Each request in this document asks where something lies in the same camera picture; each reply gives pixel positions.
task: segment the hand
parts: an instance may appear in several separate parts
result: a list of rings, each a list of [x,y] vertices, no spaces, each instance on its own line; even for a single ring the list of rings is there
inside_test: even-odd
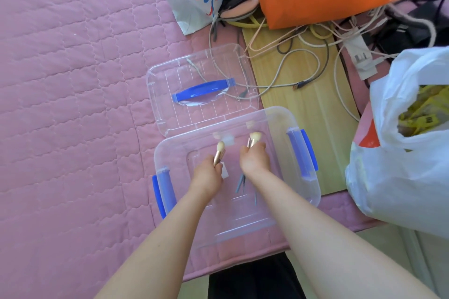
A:
[[[214,167],[214,157],[212,155],[207,156],[195,168],[189,190],[198,191],[199,194],[204,195],[208,203],[217,194],[223,182],[222,168],[221,163]]]
[[[257,142],[251,148],[240,148],[240,168],[243,173],[251,178],[255,173],[270,170],[270,157],[265,151],[266,144]]]

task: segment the wooden desk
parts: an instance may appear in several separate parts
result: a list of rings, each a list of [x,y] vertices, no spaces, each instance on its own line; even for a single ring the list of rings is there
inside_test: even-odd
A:
[[[279,38],[288,30],[270,31],[264,28],[256,38],[253,47],[260,48]],[[254,29],[243,29],[246,44],[249,43]],[[323,44],[309,31],[303,34],[306,41]],[[281,45],[287,50],[289,43]],[[298,38],[293,41],[293,49],[308,49],[317,54],[321,67],[326,61],[326,48],[311,48],[303,45]],[[315,81],[299,90],[290,87],[272,88],[262,95],[264,107],[274,105],[289,109],[300,128],[306,130],[317,156],[317,172],[322,195],[346,189],[344,170],[349,163],[351,142],[357,128],[357,122],[351,118],[340,103],[334,85],[334,62],[337,56],[335,46],[330,47],[330,58],[326,70]],[[252,68],[258,85],[269,85],[283,58],[276,49],[251,59]],[[310,77],[317,68],[316,59],[307,52],[294,52],[284,61],[275,84],[287,84],[302,81]],[[339,59],[337,64],[337,82],[346,106],[357,114],[351,88]]]

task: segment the clear plastic box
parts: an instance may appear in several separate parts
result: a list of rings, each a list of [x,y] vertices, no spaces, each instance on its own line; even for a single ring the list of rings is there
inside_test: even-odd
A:
[[[225,93],[210,92],[191,102],[177,93],[206,82],[232,79]],[[227,44],[156,65],[146,75],[149,98],[160,133],[171,137],[259,109],[254,74],[243,48]]]
[[[186,132],[162,141],[155,149],[154,190],[161,214],[167,214],[186,194],[194,168],[216,153],[218,141],[226,144],[222,159],[228,177],[200,218],[194,248],[228,240],[275,224],[261,196],[247,179],[236,193],[242,173],[239,149],[250,132],[262,133],[271,169],[299,195],[317,206],[320,197],[316,159],[307,135],[298,128],[293,114],[283,107],[254,111],[221,123]]]

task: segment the brush bristles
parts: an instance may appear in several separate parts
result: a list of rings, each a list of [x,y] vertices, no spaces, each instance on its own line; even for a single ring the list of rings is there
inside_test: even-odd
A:
[[[251,140],[254,141],[254,143],[257,143],[261,140],[262,133],[258,132],[258,131],[252,132],[252,133],[250,133],[250,138],[251,138]]]
[[[223,141],[218,142],[217,151],[223,151],[225,149],[225,143]]]

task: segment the pink quilted bedspread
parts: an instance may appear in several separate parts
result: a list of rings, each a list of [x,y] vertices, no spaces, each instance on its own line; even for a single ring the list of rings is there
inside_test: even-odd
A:
[[[184,37],[166,0],[0,5],[0,297],[92,298],[161,220],[144,75],[205,49],[208,29]],[[347,192],[320,208],[375,224]],[[185,280],[286,248],[276,227],[252,233],[192,255]]]

